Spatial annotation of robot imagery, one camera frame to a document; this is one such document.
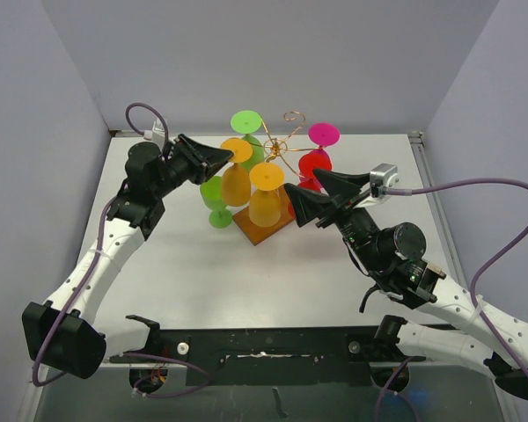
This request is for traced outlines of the red wine glass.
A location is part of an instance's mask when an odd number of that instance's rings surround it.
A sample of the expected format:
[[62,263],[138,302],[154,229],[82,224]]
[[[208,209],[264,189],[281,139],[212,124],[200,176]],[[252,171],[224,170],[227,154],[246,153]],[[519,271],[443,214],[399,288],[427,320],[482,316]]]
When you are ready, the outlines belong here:
[[299,182],[297,187],[308,189],[317,193],[322,192],[322,185],[314,175],[316,169],[332,169],[332,162],[329,155],[322,151],[316,150],[302,156],[298,161]]

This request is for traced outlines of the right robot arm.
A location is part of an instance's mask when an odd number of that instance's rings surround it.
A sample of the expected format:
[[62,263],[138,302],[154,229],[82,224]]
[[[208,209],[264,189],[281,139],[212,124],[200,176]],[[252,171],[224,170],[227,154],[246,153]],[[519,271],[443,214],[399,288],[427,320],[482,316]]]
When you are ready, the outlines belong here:
[[323,169],[313,173],[323,193],[285,186],[297,225],[334,225],[352,262],[374,281],[376,290],[453,328],[444,331],[385,316],[374,338],[377,354],[387,360],[401,353],[467,367],[528,401],[528,323],[483,301],[474,287],[463,288],[425,260],[426,238],[418,226],[403,222],[381,229],[371,218],[369,206],[390,196],[418,194],[416,189],[396,188],[396,166],[380,164],[361,175]]

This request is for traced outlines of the orange wine glass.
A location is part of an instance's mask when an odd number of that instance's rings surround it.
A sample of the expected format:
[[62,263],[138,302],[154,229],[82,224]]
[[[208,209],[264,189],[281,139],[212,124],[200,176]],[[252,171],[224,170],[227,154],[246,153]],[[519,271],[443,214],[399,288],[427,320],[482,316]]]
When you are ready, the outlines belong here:
[[249,201],[249,218],[258,227],[272,227],[282,214],[278,189],[284,183],[284,172],[276,164],[260,163],[251,169],[249,178],[255,187]]
[[247,170],[242,166],[252,157],[252,146],[243,139],[229,138],[221,147],[232,152],[231,166],[224,172],[221,180],[223,201],[232,207],[245,205],[251,196],[251,182]]

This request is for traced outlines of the pink wine glass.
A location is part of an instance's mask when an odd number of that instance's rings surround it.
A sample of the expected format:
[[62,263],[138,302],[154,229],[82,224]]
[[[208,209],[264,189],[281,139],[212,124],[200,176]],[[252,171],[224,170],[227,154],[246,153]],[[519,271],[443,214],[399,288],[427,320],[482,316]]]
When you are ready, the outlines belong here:
[[319,122],[309,127],[308,137],[318,146],[318,152],[325,153],[327,147],[335,145],[340,140],[341,133],[333,124]]

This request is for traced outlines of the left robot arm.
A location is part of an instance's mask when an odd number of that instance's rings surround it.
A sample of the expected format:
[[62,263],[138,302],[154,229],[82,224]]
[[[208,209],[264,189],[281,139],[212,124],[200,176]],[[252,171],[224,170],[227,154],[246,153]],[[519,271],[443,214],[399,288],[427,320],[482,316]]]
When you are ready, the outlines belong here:
[[105,360],[133,353],[154,360],[162,347],[158,323],[130,316],[122,331],[98,331],[93,324],[107,291],[132,255],[149,239],[165,212],[163,199],[185,182],[201,185],[232,158],[228,149],[194,141],[141,141],[128,150],[126,177],[100,213],[96,239],[62,285],[43,303],[22,313],[33,384],[42,387],[40,366],[60,375],[91,377]]

